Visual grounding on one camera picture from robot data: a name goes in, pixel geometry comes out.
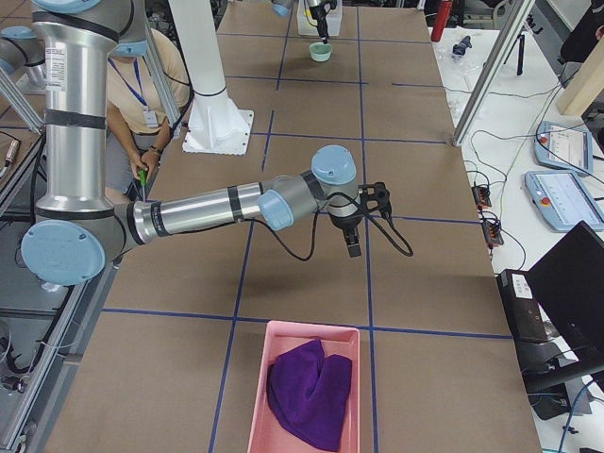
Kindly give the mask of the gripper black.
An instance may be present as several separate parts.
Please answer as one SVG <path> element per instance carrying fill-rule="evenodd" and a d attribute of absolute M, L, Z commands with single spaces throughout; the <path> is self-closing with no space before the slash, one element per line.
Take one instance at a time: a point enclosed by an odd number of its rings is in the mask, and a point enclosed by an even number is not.
<path fill-rule="evenodd" d="M 361 244 L 357 225 L 364 217 L 361 210 L 355 205 L 328 205 L 327 212 L 331 223 L 343 232 L 348 256 L 350 258 L 360 257 Z"/>
<path fill-rule="evenodd" d="M 327 15 L 336 9 L 338 2 L 336 0 L 307 0 L 306 6 L 310 16 L 317 22 L 316 28 L 322 43 L 328 43 Z"/>

